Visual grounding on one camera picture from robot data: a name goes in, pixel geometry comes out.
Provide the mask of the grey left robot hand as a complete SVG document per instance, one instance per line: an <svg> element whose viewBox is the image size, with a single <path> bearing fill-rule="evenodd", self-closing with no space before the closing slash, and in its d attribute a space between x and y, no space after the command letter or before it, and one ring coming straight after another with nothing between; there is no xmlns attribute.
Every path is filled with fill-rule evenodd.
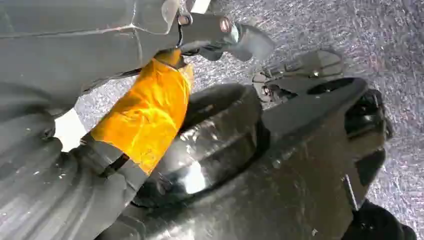
<svg viewBox="0 0 424 240"><path fill-rule="evenodd" d="M0 3L0 210L122 205L150 173L91 137L63 151L55 119L109 78L184 42L177 0Z"/></svg>

